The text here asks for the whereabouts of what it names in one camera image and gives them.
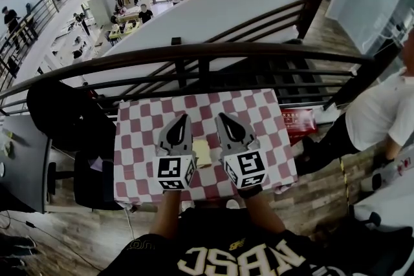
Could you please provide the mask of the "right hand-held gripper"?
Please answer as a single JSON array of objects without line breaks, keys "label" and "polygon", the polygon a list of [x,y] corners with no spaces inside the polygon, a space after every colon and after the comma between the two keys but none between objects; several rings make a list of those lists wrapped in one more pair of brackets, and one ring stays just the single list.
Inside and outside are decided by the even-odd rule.
[{"label": "right hand-held gripper", "polygon": [[268,175],[268,163],[249,123],[220,112],[215,119],[222,148],[225,173],[237,189],[262,184]]}]

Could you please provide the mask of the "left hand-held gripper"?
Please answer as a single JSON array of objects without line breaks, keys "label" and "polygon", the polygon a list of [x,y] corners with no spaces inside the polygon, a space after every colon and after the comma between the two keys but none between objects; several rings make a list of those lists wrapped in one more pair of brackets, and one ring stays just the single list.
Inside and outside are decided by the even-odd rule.
[{"label": "left hand-held gripper", "polygon": [[153,158],[153,176],[164,191],[190,188],[197,168],[192,142],[191,119],[187,114],[174,118],[161,130]]}]

